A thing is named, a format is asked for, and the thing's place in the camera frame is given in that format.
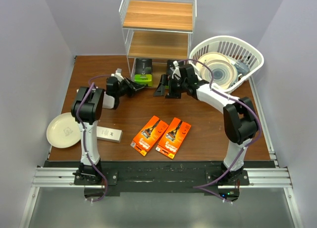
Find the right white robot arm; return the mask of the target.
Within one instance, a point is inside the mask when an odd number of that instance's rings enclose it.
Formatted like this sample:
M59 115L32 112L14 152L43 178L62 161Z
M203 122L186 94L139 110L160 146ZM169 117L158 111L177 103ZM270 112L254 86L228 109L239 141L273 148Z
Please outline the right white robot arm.
M229 140L221 175L209 185L222 181L231 185L242 172L248 147L259 139L261 123L248 97L238 98L222 92L199 78L192 64L177 66L171 76L163 74L154 96L180 99L183 93L204 102L223 114L224 131Z

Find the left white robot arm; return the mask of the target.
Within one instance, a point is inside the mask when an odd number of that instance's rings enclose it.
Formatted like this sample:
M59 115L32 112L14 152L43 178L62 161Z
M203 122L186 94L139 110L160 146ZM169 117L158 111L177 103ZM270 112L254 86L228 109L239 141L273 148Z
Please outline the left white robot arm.
M106 80L105 89L97 88L94 83L89 87L79 88L71 107L71 115L81 133L81 160L78 170L74 173L75 177L90 184L106 182L97 142L97 125L103 105L116 109L122 96L132 97L145 87L126 77L111 75Z

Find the orange razor box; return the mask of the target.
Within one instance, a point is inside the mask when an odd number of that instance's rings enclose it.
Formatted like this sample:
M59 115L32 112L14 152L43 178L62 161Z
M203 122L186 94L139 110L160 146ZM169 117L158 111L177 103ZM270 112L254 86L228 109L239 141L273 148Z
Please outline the orange razor box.
M131 147L142 156L146 156L160 140L167 127L168 123L153 116L133 138Z
M191 125L189 123L176 117L173 118L157 144L155 151L169 159L174 159L190 129Z

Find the black green razor box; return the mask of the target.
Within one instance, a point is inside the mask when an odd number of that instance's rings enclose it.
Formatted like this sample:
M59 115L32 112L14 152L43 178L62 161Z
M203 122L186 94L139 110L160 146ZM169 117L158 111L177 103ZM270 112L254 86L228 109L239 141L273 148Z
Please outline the black green razor box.
M167 61L166 74L167 74L168 76L172 76L173 73L174 73L174 71L175 71L176 69L178 69L178 65L175 66L175 64L174 64L175 62L178 64L178 61L177 61L177 60L171 60L171 59L169 59L169 60Z
M146 85L148 87L153 86L152 59L136 58L134 82L141 84L141 85Z

